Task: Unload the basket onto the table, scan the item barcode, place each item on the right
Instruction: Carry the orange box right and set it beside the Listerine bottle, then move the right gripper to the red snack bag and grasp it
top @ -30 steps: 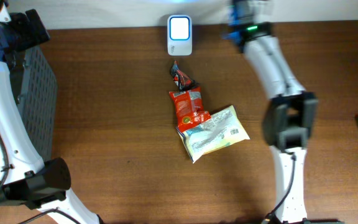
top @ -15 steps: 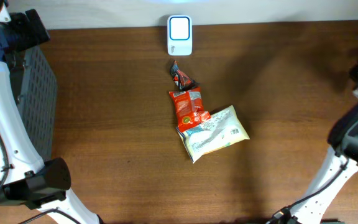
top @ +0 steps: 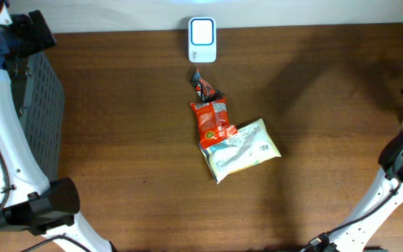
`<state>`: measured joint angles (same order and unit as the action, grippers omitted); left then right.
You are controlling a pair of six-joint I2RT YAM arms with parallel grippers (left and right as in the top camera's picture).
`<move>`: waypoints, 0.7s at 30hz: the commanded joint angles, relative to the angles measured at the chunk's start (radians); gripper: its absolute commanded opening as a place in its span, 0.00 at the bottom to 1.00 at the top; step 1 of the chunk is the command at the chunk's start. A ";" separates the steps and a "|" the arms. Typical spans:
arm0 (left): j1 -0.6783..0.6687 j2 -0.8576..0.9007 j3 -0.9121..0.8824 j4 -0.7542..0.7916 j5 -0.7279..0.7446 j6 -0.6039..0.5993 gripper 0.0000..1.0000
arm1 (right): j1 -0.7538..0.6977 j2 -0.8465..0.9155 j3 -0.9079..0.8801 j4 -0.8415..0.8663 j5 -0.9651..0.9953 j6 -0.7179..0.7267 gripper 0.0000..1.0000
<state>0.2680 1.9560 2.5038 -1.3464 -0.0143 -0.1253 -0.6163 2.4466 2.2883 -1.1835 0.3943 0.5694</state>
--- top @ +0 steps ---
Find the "yellow white snack bag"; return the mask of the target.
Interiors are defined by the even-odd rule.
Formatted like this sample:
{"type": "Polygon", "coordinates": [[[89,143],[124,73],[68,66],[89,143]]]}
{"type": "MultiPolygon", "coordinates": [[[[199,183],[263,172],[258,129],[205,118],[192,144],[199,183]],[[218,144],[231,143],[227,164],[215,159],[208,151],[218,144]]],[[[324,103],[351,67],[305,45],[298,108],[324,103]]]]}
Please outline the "yellow white snack bag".
{"type": "Polygon", "coordinates": [[[262,118],[208,148],[199,144],[199,149],[217,184],[234,172],[281,157],[262,118]]]}

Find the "red snack bag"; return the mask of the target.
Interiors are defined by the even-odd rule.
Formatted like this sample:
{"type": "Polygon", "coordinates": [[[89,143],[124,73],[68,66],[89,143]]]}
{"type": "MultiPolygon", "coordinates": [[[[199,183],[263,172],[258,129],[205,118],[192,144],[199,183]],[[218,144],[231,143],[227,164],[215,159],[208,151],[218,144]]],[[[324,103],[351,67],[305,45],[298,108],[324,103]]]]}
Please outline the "red snack bag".
{"type": "Polygon", "coordinates": [[[216,145],[238,132],[229,122],[225,98],[191,103],[190,106],[197,118],[199,143],[202,148],[216,145]]]}

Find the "black red snack wrapper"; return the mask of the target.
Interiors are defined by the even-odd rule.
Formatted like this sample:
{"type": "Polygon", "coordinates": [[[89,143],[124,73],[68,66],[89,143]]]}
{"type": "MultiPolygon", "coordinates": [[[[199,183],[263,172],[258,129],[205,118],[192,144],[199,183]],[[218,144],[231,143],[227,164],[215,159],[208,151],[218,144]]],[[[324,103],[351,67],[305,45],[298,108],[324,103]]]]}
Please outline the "black red snack wrapper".
{"type": "Polygon", "coordinates": [[[213,102],[224,96],[221,91],[202,78],[200,68],[195,69],[191,77],[191,83],[202,102],[213,102]]]}

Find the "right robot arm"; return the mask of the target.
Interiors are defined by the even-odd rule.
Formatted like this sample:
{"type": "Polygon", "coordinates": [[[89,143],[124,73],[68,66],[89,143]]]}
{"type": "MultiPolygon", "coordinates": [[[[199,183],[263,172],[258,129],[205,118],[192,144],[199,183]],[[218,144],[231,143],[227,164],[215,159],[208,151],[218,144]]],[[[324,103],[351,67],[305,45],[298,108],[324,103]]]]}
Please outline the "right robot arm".
{"type": "Polygon", "coordinates": [[[403,130],[379,155],[380,169],[369,191],[340,226],[313,238],[303,251],[361,252],[390,214],[403,203],[403,130]]]}

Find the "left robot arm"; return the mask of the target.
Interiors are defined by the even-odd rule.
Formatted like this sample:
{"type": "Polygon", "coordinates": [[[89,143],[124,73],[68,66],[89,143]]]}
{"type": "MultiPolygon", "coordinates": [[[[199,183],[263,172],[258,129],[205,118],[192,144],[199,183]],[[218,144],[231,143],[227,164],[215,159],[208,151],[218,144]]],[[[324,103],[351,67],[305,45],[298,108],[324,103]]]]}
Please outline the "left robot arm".
{"type": "Polygon", "coordinates": [[[114,251],[80,212],[70,178],[50,182],[35,161],[17,116],[8,62],[56,45],[41,11],[11,15],[0,1],[0,232],[28,231],[64,251],[114,251]]]}

